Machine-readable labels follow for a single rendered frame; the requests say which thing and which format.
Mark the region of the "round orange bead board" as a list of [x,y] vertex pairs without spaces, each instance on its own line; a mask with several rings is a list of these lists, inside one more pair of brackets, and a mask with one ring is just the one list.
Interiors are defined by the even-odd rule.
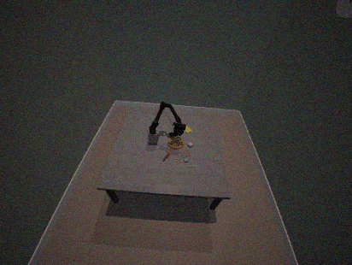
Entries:
[[[173,138],[173,139],[172,139]],[[178,139],[179,138],[179,140],[177,141],[176,139]],[[184,140],[181,138],[181,137],[178,137],[178,136],[176,136],[176,137],[171,137],[171,138],[169,138],[169,140],[167,141],[167,143],[168,143],[168,145],[169,145],[169,147],[171,147],[171,148],[173,148],[173,149],[180,149],[183,145],[184,145]],[[174,143],[173,143],[173,142]],[[179,145],[177,145],[177,143],[179,142]],[[175,144],[176,143],[176,144]]]

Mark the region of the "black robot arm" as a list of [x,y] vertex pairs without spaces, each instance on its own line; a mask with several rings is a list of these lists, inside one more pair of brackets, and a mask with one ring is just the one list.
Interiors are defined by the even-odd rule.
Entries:
[[[159,109],[159,111],[157,113],[157,116],[156,116],[155,120],[152,122],[152,124],[150,126],[150,133],[149,134],[155,134],[155,128],[158,127],[158,124],[159,124],[158,121],[160,119],[161,113],[166,107],[171,109],[176,122],[178,122],[178,123],[175,123],[175,122],[173,123],[174,128],[175,129],[179,129],[180,128],[181,130],[185,130],[186,124],[182,124],[181,123],[181,119],[176,114],[175,110],[173,109],[173,106],[171,104],[161,102],[160,109]],[[179,136],[182,135],[183,132],[184,132],[184,131],[180,131],[180,129],[176,132]]]

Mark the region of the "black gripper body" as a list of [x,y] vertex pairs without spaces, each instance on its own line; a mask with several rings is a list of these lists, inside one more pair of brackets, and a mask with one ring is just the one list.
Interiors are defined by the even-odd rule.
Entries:
[[[180,129],[175,129],[175,128],[173,128],[174,130],[173,130],[173,132],[171,132],[171,133],[169,133],[169,136],[171,136],[171,137],[174,137],[175,135],[176,135],[176,132]],[[180,129],[180,131],[184,131],[184,130],[181,130]]]

